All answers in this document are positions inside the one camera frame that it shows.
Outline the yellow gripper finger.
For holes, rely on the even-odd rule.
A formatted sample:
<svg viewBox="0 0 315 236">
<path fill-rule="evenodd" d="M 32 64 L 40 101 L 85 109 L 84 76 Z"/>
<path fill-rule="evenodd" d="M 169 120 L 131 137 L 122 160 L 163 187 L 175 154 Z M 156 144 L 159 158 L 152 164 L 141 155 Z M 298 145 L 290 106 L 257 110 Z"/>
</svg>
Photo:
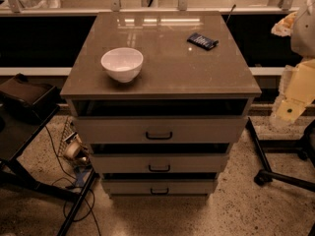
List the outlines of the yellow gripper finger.
<svg viewBox="0 0 315 236">
<path fill-rule="evenodd" d="M 295 67 L 286 65 L 270 116 L 273 126 L 293 124 L 315 100 L 315 60 L 303 60 Z"/>
</svg>

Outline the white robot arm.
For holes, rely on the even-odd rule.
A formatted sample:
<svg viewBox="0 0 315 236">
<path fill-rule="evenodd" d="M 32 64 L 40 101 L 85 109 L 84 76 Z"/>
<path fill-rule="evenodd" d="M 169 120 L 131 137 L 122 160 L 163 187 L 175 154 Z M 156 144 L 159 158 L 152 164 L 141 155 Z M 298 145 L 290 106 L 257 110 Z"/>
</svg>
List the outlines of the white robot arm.
<svg viewBox="0 0 315 236">
<path fill-rule="evenodd" d="M 294 67 L 284 67 L 270 116 L 274 126 L 286 126 L 315 100 L 315 0 L 306 0 L 297 12 L 276 23 L 272 34 L 290 36 L 291 50 L 302 57 Z"/>
</svg>

